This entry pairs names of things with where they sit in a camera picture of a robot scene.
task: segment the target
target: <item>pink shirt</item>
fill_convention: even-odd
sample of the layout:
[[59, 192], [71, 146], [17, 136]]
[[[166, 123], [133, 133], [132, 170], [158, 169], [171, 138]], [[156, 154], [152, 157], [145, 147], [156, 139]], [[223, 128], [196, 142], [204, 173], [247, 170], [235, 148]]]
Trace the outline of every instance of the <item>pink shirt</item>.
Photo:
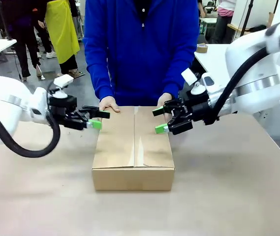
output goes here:
[[220, 16], [233, 16], [234, 15], [234, 11], [218, 7], [218, 14]]
[[237, 0], [218, 0], [218, 14], [220, 16], [233, 16]]

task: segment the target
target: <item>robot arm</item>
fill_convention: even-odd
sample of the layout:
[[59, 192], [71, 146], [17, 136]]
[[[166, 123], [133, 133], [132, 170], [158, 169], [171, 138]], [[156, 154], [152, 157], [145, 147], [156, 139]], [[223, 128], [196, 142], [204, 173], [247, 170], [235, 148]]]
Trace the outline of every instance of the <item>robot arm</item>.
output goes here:
[[[60, 139], [60, 127], [83, 130], [84, 128], [101, 129], [101, 122], [92, 118], [109, 118], [110, 114], [99, 111], [97, 107], [83, 106], [78, 110], [76, 97], [67, 95], [63, 88], [73, 82], [69, 75], [53, 81], [55, 89], [37, 88], [34, 94], [20, 81], [0, 76], [0, 144], [20, 156], [42, 157], [57, 146]], [[39, 151], [26, 150], [19, 146], [12, 136], [19, 121], [31, 121], [48, 124], [53, 130], [50, 144]]]
[[253, 114], [279, 104], [280, 79], [272, 56], [277, 52], [280, 52], [280, 23], [245, 35], [228, 47], [225, 57], [231, 79], [225, 87], [215, 83], [208, 73], [202, 76], [201, 85], [187, 69], [182, 76], [194, 88], [188, 92], [188, 100], [172, 100], [153, 111], [154, 116], [173, 115], [168, 124], [156, 127], [156, 132], [176, 135], [192, 129], [192, 121], [203, 120], [210, 125], [223, 115]]

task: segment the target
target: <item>blue sweatshirt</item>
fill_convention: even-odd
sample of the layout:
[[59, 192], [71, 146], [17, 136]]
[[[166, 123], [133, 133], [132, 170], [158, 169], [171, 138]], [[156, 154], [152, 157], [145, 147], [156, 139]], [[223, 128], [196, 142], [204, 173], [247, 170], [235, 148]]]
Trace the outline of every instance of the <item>blue sweatshirt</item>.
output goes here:
[[178, 96], [199, 35], [197, 0], [152, 0], [144, 24], [134, 0], [86, 0], [85, 17], [87, 69], [100, 100], [156, 106], [165, 92]]

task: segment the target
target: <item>beige tabletop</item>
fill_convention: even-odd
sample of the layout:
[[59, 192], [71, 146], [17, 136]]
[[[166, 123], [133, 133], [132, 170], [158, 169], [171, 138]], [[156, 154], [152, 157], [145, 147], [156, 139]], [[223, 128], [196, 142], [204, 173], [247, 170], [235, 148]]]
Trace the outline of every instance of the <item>beige tabletop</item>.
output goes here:
[[[21, 123], [14, 138], [39, 149], [49, 129]], [[252, 117], [170, 140], [171, 192], [95, 192], [95, 130], [62, 129], [40, 159], [0, 146], [0, 236], [280, 236], [280, 149]]]

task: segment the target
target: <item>person in background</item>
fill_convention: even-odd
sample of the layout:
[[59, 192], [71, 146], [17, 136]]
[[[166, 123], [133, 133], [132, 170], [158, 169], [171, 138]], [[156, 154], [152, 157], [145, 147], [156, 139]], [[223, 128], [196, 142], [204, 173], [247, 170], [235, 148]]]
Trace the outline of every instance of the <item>person in background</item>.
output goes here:
[[205, 18], [207, 13], [204, 11], [202, 0], [198, 0], [199, 17]]
[[52, 45], [57, 53], [62, 74], [73, 78], [82, 75], [78, 71], [75, 54], [80, 51], [72, 17], [78, 12], [75, 0], [38, 0], [40, 27], [45, 28], [46, 20]]
[[229, 44], [233, 39], [233, 30], [227, 25], [231, 23], [236, 0], [219, 0], [218, 6], [218, 21], [210, 40], [214, 44]]
[[[52, 50], [49, 40], [49, 34], [46, 29], [43, 29], [39, 23], [38, 23], [38, 9], [33, 9], [33, 17], [32, 17], [32, 23], [35, 29], [38, 32], [38, 36], [41, 39], [42, 45], [46, 51], [46, 58], [56, 58], [57, 54], [55, 51]], [[38, 58], [42, 58], [39, 48], [37, 47], [37, 56]]]
[[86, 0], [85, 55], [99, 108], [177, 98], [198, 35], [196, 0]]
[[36, 75], [40, 77], [42, 74], [39, 68], [40, 62], [37, 57], [37, 41], [31, 22], [33, 1], [3, 0], [2, 8], [8, 33], [17, 41], [14, 44], [14, 49], [22, 69], [22, 80], [26, 81], [27, 77], [31, 75], [28, 69], [26, 46], [31, 57], [32, 65], [36, 69]]

